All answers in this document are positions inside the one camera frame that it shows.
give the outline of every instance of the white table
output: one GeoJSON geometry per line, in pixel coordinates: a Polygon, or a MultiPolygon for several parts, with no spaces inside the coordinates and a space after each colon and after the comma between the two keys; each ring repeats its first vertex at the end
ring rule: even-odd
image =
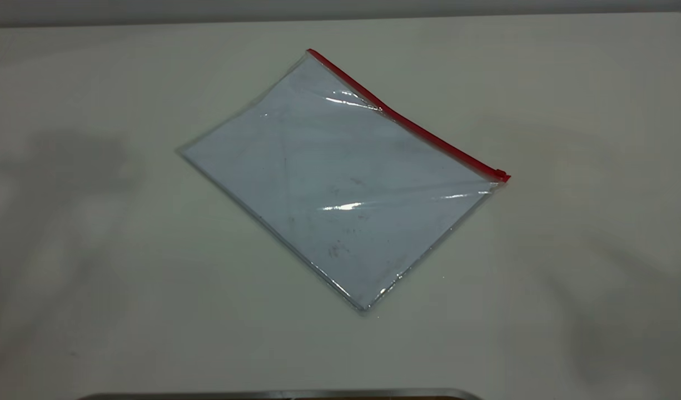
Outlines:
{"type": "Polygon", "coordinates": [[[0,398],[431,387],[681,398],[681,14],[0,30],[0,398]],[[366,316],[175,153],[309,47],[513,175],[366,316]]]}

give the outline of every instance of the plastic pouch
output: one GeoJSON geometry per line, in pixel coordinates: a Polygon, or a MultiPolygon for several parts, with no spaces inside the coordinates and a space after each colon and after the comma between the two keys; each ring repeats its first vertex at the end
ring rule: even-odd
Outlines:
{"type": "Polygon", "coordinates": [[[510,178],[313,50],[181,152],[361,311],[510,178]]]}

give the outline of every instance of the red zipper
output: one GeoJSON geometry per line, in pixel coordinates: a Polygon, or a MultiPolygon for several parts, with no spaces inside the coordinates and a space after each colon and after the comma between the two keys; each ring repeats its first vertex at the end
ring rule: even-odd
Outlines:
{"type": "Polygon", "coordinates": [[[370,93],[368,89],[365,89],[361,84],[355,81],[355,79],[350,78],[350,76],[348,76],[347,73],[343,72],[340,68],[335,66],[335,64],[328,61],[327,58],[321,56],[320,53],[318,53],[317,51],[313,50],[312,48],[309,48],[307,52],[310,53],[310,55],[312,55],[322,65],[325,65],[325,68],[328,68],[330,71],[332,71],[336,76],[338,76],[338,78],[343,79],[343,81],[345,81],[345,83],[347,83],[348,86],[355,89],[355,91],[357,91],[359,94],[362,94],[362,96],[365,99],[375,104],[375,106],[381,108],[382,111],[385,114],[387,114],[387,116],[399,122],[414,134],[417,134],[419,137],[422,137],[423,139],[431,142],[440,149],[444,150],[445,152],[448,152],[449,154],[459,159],[459,161],[463,162],[469,167],[472,167],[476,171],[484,175],[487,175],[488,177],[495,178],[501,182],[508,182],[508,179],[510,179],[511,175],[506,174],[504,171],[501,171],[500,169],[493,169],[489,167],[488,165],[484,164],[483,162],[480,162],[479,160],[466,154],[465,152],[462,152],[461,150],[457,149],[451,144],[444,142],[444,140],[438,138],[437,136],[434,136],[431,132],[422,128],[418,124],[409,121],[409,119],[406,119],[394,109],[387,107],[387,104],[383,103],[380,99],[376,98],[376,96],[370,93]]]}

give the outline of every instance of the gray wall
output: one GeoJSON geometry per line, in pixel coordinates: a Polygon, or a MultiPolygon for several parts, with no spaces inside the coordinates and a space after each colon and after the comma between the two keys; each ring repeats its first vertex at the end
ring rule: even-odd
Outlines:
{"type": "Polygon", "coordinates": [[[681,0],[0,0],[0,26],[678,10],[681,0]]]}

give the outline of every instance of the white paper inside bag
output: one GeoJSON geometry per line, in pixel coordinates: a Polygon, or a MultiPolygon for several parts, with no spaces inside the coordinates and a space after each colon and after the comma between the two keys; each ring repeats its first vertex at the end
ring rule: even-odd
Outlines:
{"type": "Polygon", "coordinates": [[[359,309],[495,185],[311,57],[182,153],[359,309]]]}

